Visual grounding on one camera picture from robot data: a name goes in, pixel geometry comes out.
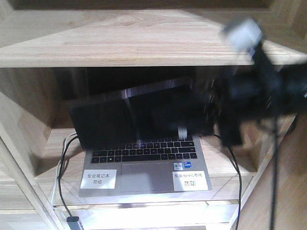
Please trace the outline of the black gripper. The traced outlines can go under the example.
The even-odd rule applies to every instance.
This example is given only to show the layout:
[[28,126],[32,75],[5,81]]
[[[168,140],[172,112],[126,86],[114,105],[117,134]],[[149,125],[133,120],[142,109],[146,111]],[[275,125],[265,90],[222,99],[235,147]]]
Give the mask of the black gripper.
[[199,90],[208,99],[224,146],[242,144],[240,125],[266,116],[265,93],[254,69],[199,69]]

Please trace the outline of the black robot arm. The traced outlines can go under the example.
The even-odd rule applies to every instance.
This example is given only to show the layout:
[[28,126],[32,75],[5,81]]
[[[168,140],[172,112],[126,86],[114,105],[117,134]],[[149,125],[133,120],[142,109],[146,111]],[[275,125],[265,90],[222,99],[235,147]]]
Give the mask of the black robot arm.
[[208,102],[202,134],[213,135],[214,125],[224,146],[241,145],[240,125],[307,110],[307,65],[295,64],[274,69],[257,67],[234,72],[223,68],[208,80]]

